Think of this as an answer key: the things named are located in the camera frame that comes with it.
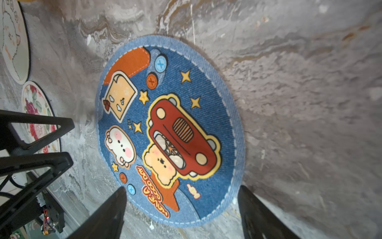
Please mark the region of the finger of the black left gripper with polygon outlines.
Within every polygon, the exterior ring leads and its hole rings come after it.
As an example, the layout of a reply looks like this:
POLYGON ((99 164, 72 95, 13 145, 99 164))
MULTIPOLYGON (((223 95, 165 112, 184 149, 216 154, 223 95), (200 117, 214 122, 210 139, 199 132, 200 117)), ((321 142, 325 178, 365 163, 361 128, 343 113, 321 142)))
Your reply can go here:
POLYGON ((43 214, 37 195, 73 166, 69 153, 44 153, 1 158, 3 188, 16 173, 25 173, 27 183, 15 195, 1 192, 8 200, 1 205, 1 230, 16 230, 43 214))
POLYGON ((70 118, 42 116, 1 110, 1 150, 59 151, 59 138, 75 128, 70 118), (15 125, 26 127, 31 142, 20 138, 15 125))

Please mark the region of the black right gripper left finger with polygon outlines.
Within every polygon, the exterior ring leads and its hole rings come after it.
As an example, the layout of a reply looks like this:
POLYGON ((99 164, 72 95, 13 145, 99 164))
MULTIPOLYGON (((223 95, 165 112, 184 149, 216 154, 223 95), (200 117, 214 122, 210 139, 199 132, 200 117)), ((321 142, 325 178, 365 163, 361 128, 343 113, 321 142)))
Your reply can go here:
POLYGON ((126 190, 119 187, 69 238, 119 239, 126 203, 126 190))

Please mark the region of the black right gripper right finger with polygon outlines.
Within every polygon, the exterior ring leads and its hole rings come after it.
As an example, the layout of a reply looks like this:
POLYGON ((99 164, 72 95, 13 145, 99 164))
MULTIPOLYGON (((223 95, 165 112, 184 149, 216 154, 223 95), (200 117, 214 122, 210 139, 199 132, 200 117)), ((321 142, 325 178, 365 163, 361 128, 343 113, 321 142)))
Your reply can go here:
POLYGON ((244 238, 246 239, 298 239, 246 186, 238 192, 244 238))

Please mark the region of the blue bear car coaster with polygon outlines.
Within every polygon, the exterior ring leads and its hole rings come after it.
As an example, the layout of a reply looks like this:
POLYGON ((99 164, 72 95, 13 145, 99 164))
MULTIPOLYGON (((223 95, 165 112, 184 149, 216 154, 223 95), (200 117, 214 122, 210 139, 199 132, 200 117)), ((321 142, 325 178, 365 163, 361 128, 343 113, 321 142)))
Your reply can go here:
POLYGON ((148 35, 120 47, 100 77, 95 119, 101 157, 153 220, 201 226, 237 196, 241 118, 218 71, 187 44, 148 35))

